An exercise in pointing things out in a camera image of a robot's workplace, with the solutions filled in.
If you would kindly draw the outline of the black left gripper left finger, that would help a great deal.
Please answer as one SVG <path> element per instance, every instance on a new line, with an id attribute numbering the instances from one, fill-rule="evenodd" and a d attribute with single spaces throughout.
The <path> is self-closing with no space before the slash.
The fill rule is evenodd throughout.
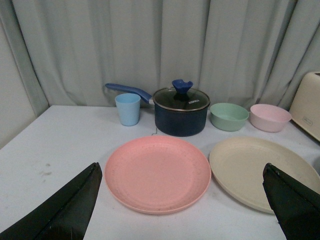
<path id="1" fill-rule="evenodd" d="M 25 217 L 0 233 L 2 240 L 82 240 L 91 220 L 102 169 L 92 163 Z"/>

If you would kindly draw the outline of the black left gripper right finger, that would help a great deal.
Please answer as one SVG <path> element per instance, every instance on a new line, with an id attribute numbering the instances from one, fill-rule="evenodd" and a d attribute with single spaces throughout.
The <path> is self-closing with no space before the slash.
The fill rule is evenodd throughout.
<path id="1" fill-rule="evenodd" d="M 287 240 L 320 238 L 320 195 L 271 163 L 263 169 L 268 203 Z"/>

